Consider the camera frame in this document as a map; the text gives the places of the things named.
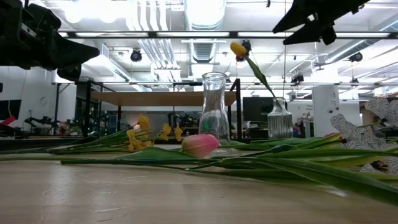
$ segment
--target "table surface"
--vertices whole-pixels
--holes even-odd
[[[0,162],[1,224],[388,224],[398,223],[396,212],[328,187],[151,167]]]

